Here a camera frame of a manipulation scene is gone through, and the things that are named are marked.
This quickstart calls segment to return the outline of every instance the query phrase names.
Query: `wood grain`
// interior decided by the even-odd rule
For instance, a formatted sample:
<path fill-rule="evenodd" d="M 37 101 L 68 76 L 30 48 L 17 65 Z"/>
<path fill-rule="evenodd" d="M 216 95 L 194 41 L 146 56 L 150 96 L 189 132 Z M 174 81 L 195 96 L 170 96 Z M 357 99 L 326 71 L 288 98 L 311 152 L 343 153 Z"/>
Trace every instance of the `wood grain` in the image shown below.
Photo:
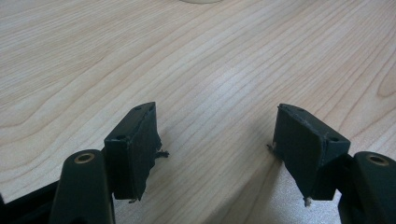
<path fill-rule="evenodd" d="M 163 149 L 118 223 L 339 223 L 265 148 L 279 103 L 396 159 L 396 2 L 0 2 L 0 191 L 6 202 L 102 148 L 157 102 Z"/>

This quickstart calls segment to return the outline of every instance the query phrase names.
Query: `light wood surface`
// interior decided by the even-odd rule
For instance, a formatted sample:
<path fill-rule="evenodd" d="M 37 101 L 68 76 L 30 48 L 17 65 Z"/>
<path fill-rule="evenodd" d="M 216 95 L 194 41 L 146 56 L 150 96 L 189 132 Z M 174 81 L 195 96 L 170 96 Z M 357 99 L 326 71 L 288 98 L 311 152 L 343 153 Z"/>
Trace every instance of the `light wood surface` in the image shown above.
<path fill-rule="evenodd" d="M 266 150 L 276 106 L 305 108 L 396 159 L 396 2 L 0 2 L 0 191 L 59 178 L 135 105 L 157 102 L 169 159 L 118 223 L 339 223 L 304 208 Z"/>

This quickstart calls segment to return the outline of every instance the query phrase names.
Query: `wooden table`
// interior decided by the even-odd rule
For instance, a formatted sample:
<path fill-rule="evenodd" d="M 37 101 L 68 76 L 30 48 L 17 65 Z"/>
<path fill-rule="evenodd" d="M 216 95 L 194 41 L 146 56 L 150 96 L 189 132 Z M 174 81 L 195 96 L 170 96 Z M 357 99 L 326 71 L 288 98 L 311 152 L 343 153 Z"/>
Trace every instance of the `wooden table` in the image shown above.
<path fill-rule="evenodd" d="M 396 2 L 0 2 L 0 191 L 59 178 L 135 105 L 157 102 L 163 149 L 118 223 L 339 223 L 266 149 L 276 106 L 305 108 L 396 158 Z"/>

